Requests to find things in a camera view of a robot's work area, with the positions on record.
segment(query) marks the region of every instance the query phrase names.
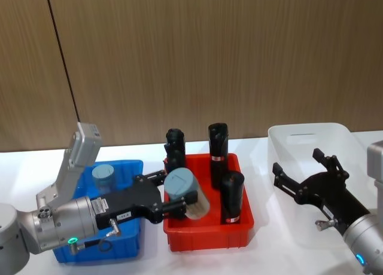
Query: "green indicator light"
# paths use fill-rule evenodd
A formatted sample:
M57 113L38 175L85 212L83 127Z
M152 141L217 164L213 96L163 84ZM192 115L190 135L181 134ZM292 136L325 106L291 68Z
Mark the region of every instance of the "green indicator light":
M69 244L73 244L73 243L76 243L76 242L78 242L78 238L77 237L72 237L71 239L68 240Z

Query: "white table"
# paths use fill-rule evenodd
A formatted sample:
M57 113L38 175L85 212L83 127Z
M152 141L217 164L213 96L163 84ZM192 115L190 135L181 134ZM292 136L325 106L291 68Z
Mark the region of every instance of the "white table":
M383 139L383 131L354 133L368 144ZM207 142L190 142L187 153L209 151ZM229 141L229 152L238 155L253 211L256 235L240 249L199 250L172 253L163 225L144 222L140 255L134 259L91 262L81 265L59 264L52 251L31 255L19 273L39 275L115 275L115 274L362 274L354 255L344 248L308 249L291 238L281 214L267 168L268 139ZM56 179L63 150L10 152L0 154L0 202L24 211L36 209L35 194ZM163 144L101 148L98 161L141 159L144 174L163 168Z

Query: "wooden wall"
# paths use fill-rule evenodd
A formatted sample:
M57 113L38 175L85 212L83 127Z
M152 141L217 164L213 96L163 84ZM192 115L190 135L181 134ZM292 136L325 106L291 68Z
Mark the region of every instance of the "wooden wall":
M67 146L77 117L47 0L0 0L0 151Z
M108 145L336 121L383 129L383 0L51 0L81 120Z

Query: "blue indicator light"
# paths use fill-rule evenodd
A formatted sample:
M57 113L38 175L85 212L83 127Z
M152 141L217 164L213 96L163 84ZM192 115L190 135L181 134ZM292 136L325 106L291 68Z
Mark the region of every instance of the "blue indicator light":
M366 264L364 258L360 255L360 254L356 254L355 257L357 258L357 260L359 261L359 263L364 266Z

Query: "blue bin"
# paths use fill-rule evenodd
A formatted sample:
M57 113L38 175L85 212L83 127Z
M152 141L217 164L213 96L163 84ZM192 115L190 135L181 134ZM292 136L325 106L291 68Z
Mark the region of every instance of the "blue bin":
M117 189L129 187L133 183L135 175L142 174L144 166L141 160L117 160L117 161L100 161L92 167L85 168L78 181L77 188L73 198L89 196L90 198L100 195L95 187L92 179L92 170L100 164L110 164L114 168L115 179L117 181ZM119 225L121 229L120 237L109 237L108 241L112 243L112 248L107 252L101 252L98 246L88 247L79 251L76 255L71 255L69 246L59 247L53 250L57 261L64 262L84 262L96 261L105 259L118 259L135 257L139 252L139 234L140 234L140 219L133 219ZM79 241L81 244L84 241L91 241L104 238L111 231L111 228L100 230L97 236L89 237Z

